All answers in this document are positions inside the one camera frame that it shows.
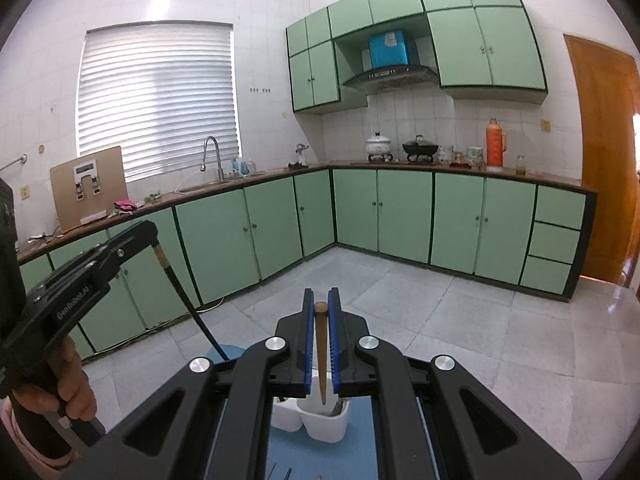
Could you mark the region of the person's left hand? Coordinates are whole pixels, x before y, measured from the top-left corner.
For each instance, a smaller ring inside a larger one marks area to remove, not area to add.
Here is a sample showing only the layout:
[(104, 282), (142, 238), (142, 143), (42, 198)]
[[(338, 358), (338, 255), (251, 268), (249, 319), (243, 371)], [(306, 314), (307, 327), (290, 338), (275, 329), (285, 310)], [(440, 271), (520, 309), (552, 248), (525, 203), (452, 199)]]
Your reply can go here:
[(36, 385), (22, 385), (13, 391), (15, 402), (35, 414), (57, 412), (58, 399), (65, 403), (65, 413), (70, 419), (90, 422), (96, 417), (96, 396), (82, 370), (81, 359), (75, 341), (66, 336), (49, 356), (51, 370), (56, 377), (56, 392), (48, 393)]

